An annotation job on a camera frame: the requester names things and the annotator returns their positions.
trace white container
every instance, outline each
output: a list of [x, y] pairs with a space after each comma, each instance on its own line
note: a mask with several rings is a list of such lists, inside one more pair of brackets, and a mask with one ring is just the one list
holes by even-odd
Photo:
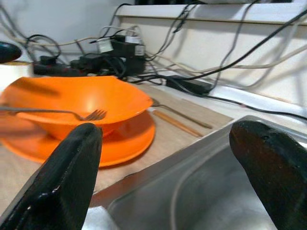
[[12, 61], [0, 64], [0, 93], [20, 77], [32, 77], [33, 65], [24, 61]]

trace wall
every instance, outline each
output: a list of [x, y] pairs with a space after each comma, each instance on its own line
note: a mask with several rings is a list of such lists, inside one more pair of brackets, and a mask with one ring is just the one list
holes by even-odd
[[[268, 14], [266, 17], [273, 19], [274, 14], [271, 16]], [[156, 52], [163, 43], [172, 19], [122, 16], [121, 21], [123, 27], [138, 24], [142, 30], [147, 50]], [[236, 21], [217, 22], [212, 19], [203, 21], [194, 17], [193, 20], [184, 25], [184, 29], [177, 34], [173, 44], [163, 55], [178, 62], [186, 63], [195, 69], [219, 66], [221, 60], [230, 49], [237, 26], [238, 22]], [[245, 23], [230, 61], [236, 60], [246, 53], [279, 26], [280, 24], [269, 24], [267, 22]], [[267, 64], [275, 60], [278, 50], [290, 30], [291, 27], [279, 33], [240, 64]], [[306, 43], [307, 26], [304, 24], [298, 27], [294, 38], [283, 54], [287, 54]], [[222, 79], [235, 81], [237, 84], [249, 85], [265, 75], [266, 78], [262, 84], [256, 88], [249, 89], [249, 91], [307, 107], [307, 91], [305, 90], [307, 88], [306, 58], [307, 52], [303, 52], [270, 70], [231, 69], [223, 72]], [[160, 61], [164, 64], [169, 64], [166, 61]]]
[[[43, 34], [58, 43], [98, 36], [101, 27], [108, 25], [116, 7], [134, 0], [2, 0], [1, 3], [24, 34]], [[12, 42], [0, 27], [0, 40]], [[82, 42], [88, 51], [95, 45]], [[76, 45], [63, 46], [68, 60], [80, 55]], [[29, 60], [26, 54], [20, 60]]]

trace sink basin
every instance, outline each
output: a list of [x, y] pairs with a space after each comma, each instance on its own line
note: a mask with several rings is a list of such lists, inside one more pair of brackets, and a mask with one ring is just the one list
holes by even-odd
[[[285, 127], [251, 116], [243, 119], [264, 122], [307, 143], [303, 134]], [[125, 178], [96, 194], [92, 203], [107, 206], [120, 229], [168, 230], [175, 188], [186, 177], [173, 210], [178, 230], [276, 230], [231, 152], [230, 128]]]

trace orange dish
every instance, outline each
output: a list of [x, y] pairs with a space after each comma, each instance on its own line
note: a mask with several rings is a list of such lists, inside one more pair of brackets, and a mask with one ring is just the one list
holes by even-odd
[[[147, 111], [124, 121], [119, 129], [103, 137], [99, 167], [141, 155], [150, 146], [154, 134], [154, 121]], [[36, 124], [10, 115], [0, 116], [0, 141], [12, 152], [39, 163], [43, 163], [60, 143]]]
[[[104, 136], [152, 105], [151, 98], [143, 91], [112, 76], [20, 78], [4, 90], [1, 101], [11, 107], [70, 110], [81, 116], [104, 110], [104, 119], [87, 121], [101, 127]], [[17, 115], [35, 122], [57, 139], [64, 139], [76, 126], [86, 122], [71, 114]]]

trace fork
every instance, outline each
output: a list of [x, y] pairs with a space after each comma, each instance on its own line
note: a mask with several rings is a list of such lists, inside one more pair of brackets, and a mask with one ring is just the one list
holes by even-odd
[[162, 107], [164, 109], [167, 109], [168, 111], [173, 112], [174, 114], [177, 114], [177, 115], [179, 115], [181, 117], [184, 117], [185, 119], [188, 119], [188, 120], [198, 124], [199, 126], [202, 126], [204, 128], [208, 128], [208, 129], [212, 129], [213, 128], [212, 125], [209, 125], [209, 124], [204, 123], [202, 121], [196, 120], [195, 118], [187, 116], [187, 115], [185, 115], [185, 114], [183, 114], [183, 113], [181, 113], [181, 112], [179, 112], [179, 111], [177, 111], [177, 110], [175, 110], [175, 109], [173, 109], [173, 108], [171, 108], [171, 107], [169, 107], [169, 106], [167, 106], [165, 104], [161, 104], [157, 99], [152, 98], [152, 101], [153, 101], [153, 104], [152, 104], [153, 107]]
[[16, 107], [8, 107], [8, 106], [0, 106], [0, 112], [11, 112], [13, 114], [20, 112], [30, 112], [30, 113], [63, 113], [63, 114], [73, 114], [80, 121], [96, 121], [102, 120], [106, 116], [106, 111], [96, 109], [88, 116], [83, 117], [79, 114], [69, 111], [69, 110], [54, 110], [54, 109], [35, 109], [35, 108], [16, 108]]

